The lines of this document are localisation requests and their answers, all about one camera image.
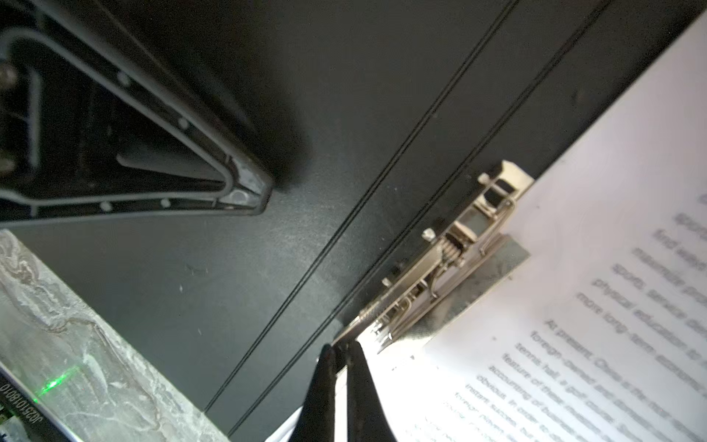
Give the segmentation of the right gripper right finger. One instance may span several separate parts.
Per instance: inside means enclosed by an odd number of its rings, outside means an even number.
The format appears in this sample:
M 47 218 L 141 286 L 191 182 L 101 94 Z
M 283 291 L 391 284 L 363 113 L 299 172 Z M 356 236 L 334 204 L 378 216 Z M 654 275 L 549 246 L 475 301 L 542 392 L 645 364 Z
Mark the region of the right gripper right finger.
M 395 442 L 362 346 L 347 346 L 347 440 Z

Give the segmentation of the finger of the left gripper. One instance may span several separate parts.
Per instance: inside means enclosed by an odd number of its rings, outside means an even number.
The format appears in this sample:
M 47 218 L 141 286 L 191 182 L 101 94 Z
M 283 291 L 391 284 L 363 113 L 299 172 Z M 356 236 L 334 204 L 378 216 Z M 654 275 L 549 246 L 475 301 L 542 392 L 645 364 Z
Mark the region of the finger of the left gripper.
M 123 1 L 1 5 L 1 220 L 259 215 L 246 118 L 174 67 Z

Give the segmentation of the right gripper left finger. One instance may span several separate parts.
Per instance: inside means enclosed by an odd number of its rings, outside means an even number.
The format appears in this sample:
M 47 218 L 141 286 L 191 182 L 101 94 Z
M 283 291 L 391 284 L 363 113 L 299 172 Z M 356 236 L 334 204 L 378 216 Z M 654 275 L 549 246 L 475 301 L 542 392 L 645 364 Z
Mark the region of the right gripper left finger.
M 325 344 L 289 442 L 334 440 L 336 375 L 336 352 Z

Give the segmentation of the white paper sheets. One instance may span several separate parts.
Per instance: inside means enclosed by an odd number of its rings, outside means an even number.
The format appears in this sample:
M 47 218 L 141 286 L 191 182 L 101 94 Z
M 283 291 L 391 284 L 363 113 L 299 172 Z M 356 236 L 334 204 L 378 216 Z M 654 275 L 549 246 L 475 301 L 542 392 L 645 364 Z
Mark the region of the white paper sheets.
M 302 412 L 302 408 L 299 407 L 296 409 L 287 420 L 285 420 L 276 431 L 274 431 L 268 438 L 265 439 L 266 442 L 287 442 L 292 434 L 294 433 L 294 430 L 296 428 L 296 424 L 298 423 L 298 420 L 300 418 L 300 414 Z

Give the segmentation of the printed paper sheet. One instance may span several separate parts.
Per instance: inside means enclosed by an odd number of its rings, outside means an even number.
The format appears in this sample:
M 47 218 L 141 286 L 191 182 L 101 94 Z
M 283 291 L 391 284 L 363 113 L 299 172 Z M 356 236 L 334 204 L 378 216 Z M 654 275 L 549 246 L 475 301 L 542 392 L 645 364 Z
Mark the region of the printed paper sheet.
M 399 441 L 706 438 L 706 19 L 337 338 Z

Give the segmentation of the blue folder black inside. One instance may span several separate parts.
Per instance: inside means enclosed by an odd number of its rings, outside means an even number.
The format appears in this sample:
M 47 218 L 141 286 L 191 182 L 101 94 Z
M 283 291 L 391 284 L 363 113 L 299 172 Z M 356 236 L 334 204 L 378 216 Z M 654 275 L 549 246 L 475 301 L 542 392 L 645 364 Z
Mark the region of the blue folder black inside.
M 481 172 L 541 175 L 705 7 L 115 1 L 272 173 L 269 204 L 14 234 L 217 434 L 262 441 Z

